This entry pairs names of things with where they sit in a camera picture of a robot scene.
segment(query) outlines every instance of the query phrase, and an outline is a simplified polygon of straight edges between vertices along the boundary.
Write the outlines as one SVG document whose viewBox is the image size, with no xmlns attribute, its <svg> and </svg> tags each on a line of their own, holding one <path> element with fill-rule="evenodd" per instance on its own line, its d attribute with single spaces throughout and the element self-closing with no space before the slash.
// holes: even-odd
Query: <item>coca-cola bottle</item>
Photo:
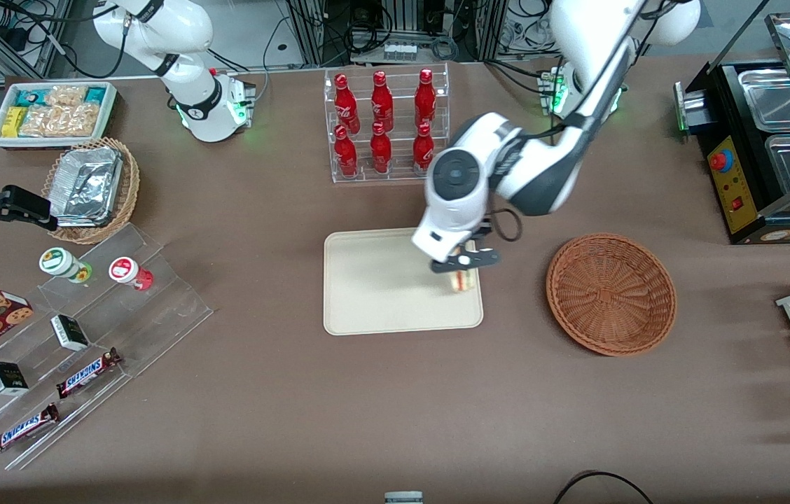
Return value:
<svg viewBox="0 0 790 504">
<path fill-rule="evenodd" d="M 436 149 L 436 143 L 429 136 L 429 123 L 424 122 L 417 128 L 417 138 L 414 139 L 414 172 L 417 175 L 427 174 L 433 160 L 433 149 Z"/>
<path fill-rule="evenodd" d="M 354 142 L 348 138 L 348 131 L 344 125 L 336 125 L 333 129 L 336 135 L 336 143 L 333 150 L 336 151 L 336 162 L 340 165 L 340 173 L 346 179 L 353 179 L 357 176 L 357 150 L 354 149 Z"/>
<path fill-rule="evenodd" d="M 414 122 L 420 127 L 424 121 L 433 124 L 436 118 L 436 89 L 433 87 L 433 71 L 420 70 L 420 85 L 414 95 Z"/>
<path fill-rule="evenodd" d="M 348 89 L 348 79 L 343 73 L 333 78 L 336 83 L 336 115 L 340 124 L 345 125 L 348 133 L 357 134 L 361 131 L 361 121 L 357 118 L 357 100 L 354 93 Z"/>
<path fill-rule="evenodd" d="M 389 173 L 392 164 L 392 142 L 386 135 L 386 128 L 380 121 L 373 123 L 370 150 L 373 152 L 373 169 L 381 175 Z"/>
<path fill-rule="evenodd" d="M 373 120 L 380 121 L 386 131 L 395 127 L 395 109 L 392 105 L 392 91 L 386 84 L 385 71 L 373 72 L 373 95 L 370 96 L 370 105 L 373 106 Z"/>
</svg>

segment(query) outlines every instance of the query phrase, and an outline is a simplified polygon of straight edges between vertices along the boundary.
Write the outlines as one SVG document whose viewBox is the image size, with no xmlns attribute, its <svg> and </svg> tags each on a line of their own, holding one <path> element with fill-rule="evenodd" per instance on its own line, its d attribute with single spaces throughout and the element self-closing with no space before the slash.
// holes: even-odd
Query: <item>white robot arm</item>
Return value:
<svg viewBox="0 0 790 504">
<path fill-rule="evenodd" d="M 205 9 L 190 0 L 117 0 L 99 2 L 93 12 L 113 6 L 120 9 L 93 20 L 97 33 L 161 77 L 194 137 L 224 140 L 249 122 L 244 84 L 213 76 L 196 55 L 214 37 Z"/>
<path fill-rule="evenodd" d="M 649 19 L 657 13 L 660 16 Z M 635 23 L 644 17 L 644 31 L 653 28 L 652 41 L 676 43 L 695 29 L 699 14 L 699 0 L 554 0 L 551 28 L 562 54 L 576 67 L 584 96 L 561 127 L 546 134 L 529 134 L 495 112 L 471 119 L 456 131 L 449 147 L 430 165 L 427 210 L 412 238 L 433 258 L 433 271 L 498 262 L 497 252 L 490 248 L 463 248 L 484 220 L 489 191 L 525 215 L 545 215 L 561 207 L 588 144 L 635 61 L 630 37 Z M 558 132 L 562 135 L 555 146 L 541 140 Z"/>
</svg>

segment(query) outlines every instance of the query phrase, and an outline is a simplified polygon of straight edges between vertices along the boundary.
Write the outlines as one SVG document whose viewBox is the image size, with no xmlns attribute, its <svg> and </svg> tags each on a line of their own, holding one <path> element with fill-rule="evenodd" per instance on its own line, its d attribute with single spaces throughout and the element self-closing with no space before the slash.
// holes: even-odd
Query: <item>emergency stop button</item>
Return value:
<svg viewBox="0 0 790 504">
<path fill-rule="evenodd" d="M 734 154 L 731 153 L 731 150 L 722 149 L 709 157 L 709 168 L 716 170 L 718 173 L 728 173 L 728 170 L 731 170 L 733 165 Z"/>
</svg>

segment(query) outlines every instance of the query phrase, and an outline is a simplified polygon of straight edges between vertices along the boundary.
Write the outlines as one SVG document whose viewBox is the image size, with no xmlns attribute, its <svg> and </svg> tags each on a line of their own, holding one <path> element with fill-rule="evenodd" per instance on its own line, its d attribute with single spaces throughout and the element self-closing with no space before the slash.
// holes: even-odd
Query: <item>table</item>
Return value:
<svg viewBox="0 0 790 504">
<path fill-rule="evenodd" d="M 218 311 L 28 469 L 0 469 L 0 502 L 381 502 L 417 489 L 430 504 L 521 504 L 552 501 L 585 469 L 660 502 L 790 502 L 790 328 L 773 303 L 790 294 L 790 246 L 727 245 L 705 161 L 674 134 L 672 84 L 705 60 L 639 61 L 568 203 L 525 219 L 520 242 L 493 242 L 504 261 L 481 272 L 478 328 L 354 337 L 324 332 L 324 239 L 414 226 L 424 200 L 420 184 L 331 183 L 322 71 L 274 73 L 254 128 L 217 144 L 180 126 L 158 80 L 115 80 L 113 135 L 142 172 L 133 221 Z M 454 127 L 485 111 L 548 126 L 500 74 L 450 71 Z M 0 150 L 0 186 L 39 188 L 53 159 Z M 597 356 L 546 307 L 549 259 L 589 232 L 629 236 L 670 271 L 678 318 L 654 351 Z M 1 224 L 0 288 L 45 280 L 36 258 L 56 244 Z"/>
</svg>

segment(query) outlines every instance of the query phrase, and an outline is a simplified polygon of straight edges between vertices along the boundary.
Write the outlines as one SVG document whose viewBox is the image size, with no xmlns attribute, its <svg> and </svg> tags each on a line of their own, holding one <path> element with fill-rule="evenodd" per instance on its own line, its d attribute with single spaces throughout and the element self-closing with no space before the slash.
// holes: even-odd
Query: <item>brown wicker basket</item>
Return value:
<svg viewBox="0 0 790 504">
<path fill-rule="evenodd" d="M 122 176 L 120 176 L 120 181 L 118 181 L 116 203 L 114 203 L 114 208 L 112 209 L 112 220 L 103 227 L 59 227 L 58 230 L 50 232 L 50 236 L 65 242 L 77 243 L 78 245 L 92 245 L 109 238 L 119 229 L 122 229 L 124 224 L 130 220 L 130 215 L 133 214 L 133 207 L 137 204 L 137 191 L 139 190 L 137 160 L 133 159 L 130 150 L 123 143 L 113 138 L 100 138 L 100 140 L 88 141 L 80 146 L 71 147 L 71 150 L 95 149 L 96 147 L 112 147 L 124 156 Z M 59 160 L 61 159 L 61 157 L 56 159 L 49 175 L 46 176 L 46 184 L 43 184 L 43 190 L 40 191 L 43 197 L 49 195 L 50 188 L 53 186 L 53 177 L 56 175 L 56 168 L 59 166 Z"/>
<path fill-rule="evenodd" d="M 605 355 L 650 351 L 676 318 L 666 268 L 643 246 L 615 234 L 590 234 L 562 246 L 548 268 L 546 294 L 562 328 Z"/>
</svg>

